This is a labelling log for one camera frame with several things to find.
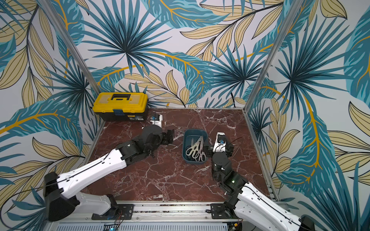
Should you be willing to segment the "cream green kitchen shears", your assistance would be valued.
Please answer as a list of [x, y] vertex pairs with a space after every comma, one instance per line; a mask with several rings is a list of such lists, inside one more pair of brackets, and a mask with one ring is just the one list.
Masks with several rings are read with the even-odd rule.
[[186, 150], [186, 155], [188, 157], [192, 157], [193, 158], [193, 155], [195, 153], [195, 150], [196, 150], [196, 147], [197, 147], [197, 141], [192, 144], [187, 150]]

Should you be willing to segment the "pink kitchen shears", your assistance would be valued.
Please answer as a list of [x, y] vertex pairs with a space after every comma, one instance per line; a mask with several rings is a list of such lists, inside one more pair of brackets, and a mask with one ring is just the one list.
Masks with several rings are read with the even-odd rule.
[[203, 152], [203, 145], [204, 145], [204, 139], [202, 136], [197, 141], [197, 147], [195, 150], [195, 153], [193, 155], [193, 158], [198, 162], [204, 162], [206, 161], [206, 155]]

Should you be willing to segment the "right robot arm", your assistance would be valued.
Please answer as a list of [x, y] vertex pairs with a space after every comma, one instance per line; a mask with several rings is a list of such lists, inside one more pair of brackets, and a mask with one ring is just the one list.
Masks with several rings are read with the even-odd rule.
[[202, 152], [212, 159], [213, 180], [228, 196], [222, 204], [211, 204], [207, 210], [213, 219], [247, 221], [262, 231], [315, 230], [314, 222], [309, 217], [300, 218], [282, 208], [234, 171], [229, 159], [232, 148], [232, 144], [228, 143], [217, 148], [202, 146]]

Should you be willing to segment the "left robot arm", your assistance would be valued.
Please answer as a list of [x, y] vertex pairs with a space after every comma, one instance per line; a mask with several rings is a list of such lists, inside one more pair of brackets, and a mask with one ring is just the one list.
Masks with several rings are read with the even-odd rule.
[[44, 176], [45, 217], [55, 222], [72, 214], [91, 214], [93, 220], [126, 219], [128, 207], [118, 205], [111, 194], [98, 196], [82, 193], [86, 186], [108, 174], [142, 161], [161, 145], [173, 143], [174, 130], [164, 132], [158, 125], [144, 127], [132, 140], [120, 143], [101, 158], [70, 172]]

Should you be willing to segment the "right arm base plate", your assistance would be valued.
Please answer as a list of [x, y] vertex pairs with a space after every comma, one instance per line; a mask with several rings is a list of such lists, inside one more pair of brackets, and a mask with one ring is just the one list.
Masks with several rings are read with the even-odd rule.
[[224, 203], [210, 204], [210, 212], [212, 219], [238, 219], [234, 210]]

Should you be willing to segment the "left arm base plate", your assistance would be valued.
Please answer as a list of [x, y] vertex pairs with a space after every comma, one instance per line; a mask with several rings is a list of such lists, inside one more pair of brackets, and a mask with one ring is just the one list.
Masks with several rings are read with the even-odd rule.
[[116, 206], [111, 207], [106, 213], [103, 215], [93, 214], [92, 220], [131, 220], [133, 211], [134, 211], [134, 204], [118, 204]]

